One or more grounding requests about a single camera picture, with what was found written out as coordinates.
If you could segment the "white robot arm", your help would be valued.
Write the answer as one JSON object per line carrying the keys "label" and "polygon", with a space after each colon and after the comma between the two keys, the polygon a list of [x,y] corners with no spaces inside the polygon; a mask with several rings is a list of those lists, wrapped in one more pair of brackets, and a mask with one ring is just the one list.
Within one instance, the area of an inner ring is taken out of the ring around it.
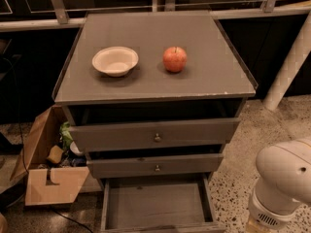
{"label": "white robot arm", "polygon": [[311,206],[311,137],[262,149],[256,167],[246,233],[272,233],[285,227],[301,204]]}

